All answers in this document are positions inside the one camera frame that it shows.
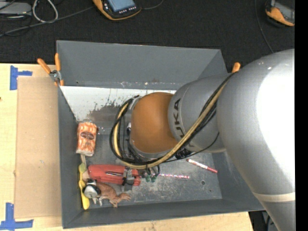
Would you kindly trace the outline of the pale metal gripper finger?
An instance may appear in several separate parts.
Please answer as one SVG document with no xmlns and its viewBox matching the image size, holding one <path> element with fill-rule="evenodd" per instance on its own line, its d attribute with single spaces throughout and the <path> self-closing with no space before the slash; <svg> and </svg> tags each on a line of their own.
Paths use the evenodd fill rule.
<svg viewBox="0 0 308 231">
<path fill-rule="evenodd" d="M 131 168 L 126 167 L 123 172 L 124 179 L 134 179 L 133 171 Z"/>
<path fill-rule="evenodd" d="M 132 190 L 133 185 L 134 185 L 134 180 L 124 179 L 120 189 L 123 192 L 127 192 Z"/>
</svg>

